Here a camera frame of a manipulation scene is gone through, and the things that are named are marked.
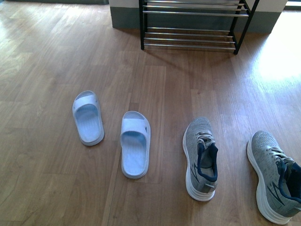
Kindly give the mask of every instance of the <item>sneaker sole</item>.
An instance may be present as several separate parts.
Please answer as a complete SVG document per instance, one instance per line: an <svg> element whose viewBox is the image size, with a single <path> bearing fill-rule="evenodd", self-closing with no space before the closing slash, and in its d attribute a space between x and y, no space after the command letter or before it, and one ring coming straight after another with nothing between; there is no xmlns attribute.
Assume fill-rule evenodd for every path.
<svg viewBox="0 0 301 226"><path fill-rule="evenodd" d="M187 170L186 170L186 189L188 194L195 200L197 201L209 201L210 199L213 198L214 194L215 194L215 190L213 192L210 193L202 193L197 191L192 183L191 183L191 178L190 178L190 161L189 161L189 156L188 156L188 150L187 150L187 146L186 146L186 133L187 133L187 129L184 133L183 136L183 150L185 152L186 158L187 158Z"/></svg>
<svg viewBox="0 0 301 226"><path fill-rule="evenodd" d="M256 163L256 160L254 158L253 152L252 152L252 138L249 140L247 145L247 155L248 159L255 169L257 175L258 175L258 186L256 190L256 201L257 206L260 211L260 213L269 221L279 224L279 225L285 225L287 224L291 218L283 217L282 215L275 212L270 206L267 198L267 193L265 189L265 183L264 178L262 175L261 170L259 169L259 166Z"/></svg>

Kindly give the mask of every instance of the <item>shoe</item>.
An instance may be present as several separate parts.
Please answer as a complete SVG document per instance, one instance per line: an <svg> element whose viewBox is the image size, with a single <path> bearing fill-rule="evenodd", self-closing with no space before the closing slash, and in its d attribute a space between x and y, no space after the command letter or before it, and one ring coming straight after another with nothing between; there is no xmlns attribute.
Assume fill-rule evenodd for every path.
<svg viewBox="0 0 301 226"><path fill-rule="evenodd" d="M247 155L259 178L256 199L260 213L273 223L288 223L301 211L301 167L264 131L252 136Z"/></svg>
<svg viewBox="0 0 301 226"><path fill-rule="evenodd" d="M127 178L143 177L149 167L151 126L144 115L129 111L121 123L121 169Z"/></svg>
<svg viewBox="0 0 301 226"><path fill-rule="evenodd" d="M217 186L218 149L207 118L196 118L185 131L183 149L187 158L186 189L195 200L213 198Z"/></svg>
<svg viewBox="0 0 301 226"><path fill-rule="evenodd" d="M93 146L102 141L103 122L99 101L94 92L87 90L78 94L73 102L72 112L79 138L84 145Z"/></svg>

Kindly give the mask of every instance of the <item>slide sandal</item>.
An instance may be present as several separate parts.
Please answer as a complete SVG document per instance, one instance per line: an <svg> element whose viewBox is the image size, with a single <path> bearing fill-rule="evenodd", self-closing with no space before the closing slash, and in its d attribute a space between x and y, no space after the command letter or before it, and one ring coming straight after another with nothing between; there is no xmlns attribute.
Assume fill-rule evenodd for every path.
<svg viewBox="0 0 301 226"><path fill-rule="evenodd" d="M80 93L74 100L73 117L79 138L84 145L98 144L104 137L99 101L92 91Z"/></svg>
<svg viewBox="0 0 301 226"><path fill-rule="evenodd" d="M139 112L125 113L121 124L121 169L131 179L143 177L149 167L151 126Z"/></svg>

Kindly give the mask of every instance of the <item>metal shoe rack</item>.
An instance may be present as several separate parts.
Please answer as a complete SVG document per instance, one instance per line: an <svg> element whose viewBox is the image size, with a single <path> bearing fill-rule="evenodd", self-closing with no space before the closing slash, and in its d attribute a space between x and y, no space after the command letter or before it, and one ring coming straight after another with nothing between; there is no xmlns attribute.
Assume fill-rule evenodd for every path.
<svg viewBox="0 0 301 226"><path fill-rule="evenodd" d="M139 0L141 49L145 46L176 47L176 48L206 48L233 50L236 55L244 40L259 0L255 0L252 9L246 0L195 0L164 1ZM172 21L175 15L232 17L229 30L188 29L185 27L149 27L148 14L170 15ZM239 18L246 18L246 23L239 40L234 34Z"/></svg>

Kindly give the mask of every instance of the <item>sneaker pair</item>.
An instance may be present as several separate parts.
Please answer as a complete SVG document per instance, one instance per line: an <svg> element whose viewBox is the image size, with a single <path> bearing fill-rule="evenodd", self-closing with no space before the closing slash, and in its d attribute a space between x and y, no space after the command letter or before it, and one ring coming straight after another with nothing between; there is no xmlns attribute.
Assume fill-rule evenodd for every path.
<svg viewBox="0 0 301 226"><path fill-rule="evenodd" d="M186 188L198 201L213 198L217 186L218 149L207 118L195 119L185 131ZM301 211L301 167L280 149L268 132L256 132L247 146L248 158L259 177L258 209L269 221L286 224Z"/></svg>

